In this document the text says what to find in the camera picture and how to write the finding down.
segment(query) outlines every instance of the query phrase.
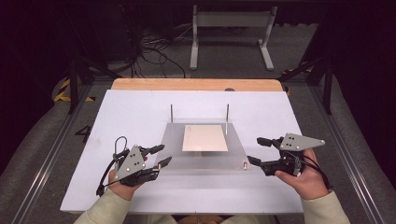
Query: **white table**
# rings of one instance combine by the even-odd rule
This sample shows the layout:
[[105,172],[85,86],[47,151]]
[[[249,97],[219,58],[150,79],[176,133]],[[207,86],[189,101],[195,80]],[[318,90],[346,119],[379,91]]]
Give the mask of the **white table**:
[[[82,212],[98,199],[100,178],[114,153],[115,140],[128,147],[159,145],[170,122],[225,120],[235,127],[247,155],[279,159],[274,147],[261,147],[257,137],[301,134],[283,91],[107,91],[91,136],[70,182],[62,211]],[[150,155],[147,167],[155,162]],[[290,214],[302,213],[299,195],[256,166],[244,170],[166,170],[134,195],[131,213],[145,214]]]

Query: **beige sleeve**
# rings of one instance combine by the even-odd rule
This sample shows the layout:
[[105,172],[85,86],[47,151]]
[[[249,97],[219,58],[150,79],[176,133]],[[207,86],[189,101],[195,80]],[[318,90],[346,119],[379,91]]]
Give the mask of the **beige sleeve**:
[[302,199],[302,203],[305,224],[349,223],[349,219],[333,191],[318,199],[308,201]]
[[90,209],[84,212],[75,223],[121,224],[128,213],[130,205],[131,201],[126,201],[111,189],[107,189],[105,194]]

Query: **hand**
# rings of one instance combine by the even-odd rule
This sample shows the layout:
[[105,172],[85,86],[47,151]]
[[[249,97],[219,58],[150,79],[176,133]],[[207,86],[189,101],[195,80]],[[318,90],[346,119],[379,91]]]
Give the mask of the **hand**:
[[[111,170],[108,173],[108,183],[112,183],[115,181],[114,177],[116,176],[116,171]],[[113,190],[117,195],[126,201],[131,201],[134,196],[134,192],[142,185],[137,185],[134,187],[128,187],[126,185],[122,185],[120,181],[115,182],[114,184],[109,185],[108,187]]]
[[[318,163],[314,150],[311,148],[305,150],[304,155]],[[305,159],[305,161],[312,164],[312,161],[310,160]],[[275,175],[286,184],[292,186],[305,200],[320,198],[329,193],[321,174],[309,166],[305,166],[304,171],[300,176],[289,175],[282,171],[276,171]]]

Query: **yellow tape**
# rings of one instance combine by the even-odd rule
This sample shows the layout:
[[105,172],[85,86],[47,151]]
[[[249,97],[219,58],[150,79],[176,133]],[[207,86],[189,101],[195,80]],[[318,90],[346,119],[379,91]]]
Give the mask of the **yellow tape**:
[[[66,102],[71,102],[72,98],[68,96],[64,96],[64,92],[66,91],[67,87],[70,85],[70,78],[64,81],[64,84],[62,84],[62,87],[59,89],[58,94],[55,96],[55,99],[53,99],[54,102],[57,101],[66,101]],[[96,100],[96,97],[89,96],[87,99],[85,99],[86,102],[93,102]]]

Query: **gray carpet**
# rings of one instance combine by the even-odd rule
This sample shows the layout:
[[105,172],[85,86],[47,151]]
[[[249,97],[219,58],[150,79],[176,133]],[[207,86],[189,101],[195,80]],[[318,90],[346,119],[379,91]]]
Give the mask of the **gray carpet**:
[[[275,71],[265,69],[257,39],[262,31],[247,29],[239,35],[221,29],[208,29],[199,32],[200,51],[198,69],[189,70],[191,42],[176,42],[163,52],[173,61],[179,63],[187,77],[214,78],[274,78],[285,69],[294,68],[299,63],[304,50],[315,32],[316,26],[275,27],[268,44]],[[159,55],[150,53],[147,59],[158,62]],[[141,72],[146,77],[162,77],[159,65],[139,60]],[[181,70],[166,62],[163,70],[169,77],[181,77]],[[131,70],[122,73],[129,77]],[[361,201],[356,193],[346,169],[335,150],[336,144],[332,134],[320,114],[318,105],[304,84],[286,84],[290,87],[290,103],[300,124],[302,133],[307,136],[326,139],[326,147],[318,148],[319,162],[329,176],[341,204],[351,223],[371,223],[365,215]],[[76,168],[79,156],[84,148],[83,136],[75,133],[86,125],[93,125],[106,90],[111,82],[96,81],[89,96],[95,96],[95,102],[84,102],[79,110],[70,132],[66,136],[61,154],[51,171],[43,190],[34,204],[27,223],[72,223],[78,216],[60,212],[59,208],[67,185]],[[34,181],[35,174],[50,151],[56,135],[61,130],[67,116],[69,103],[57,102],[29,132],[21,143],[7,169],[0,177],[0,217],[1,223],[11,223],[27,191]],[[350,153],[363,174],[378,209],[387,223],[396,220],[396,193],[376,163],[370,148],[364,141],[359,128],[348,110],[336,80],[332,92],[332,117],[340,129]],[[279,216],[280,223],[304,223],[302,215]]]

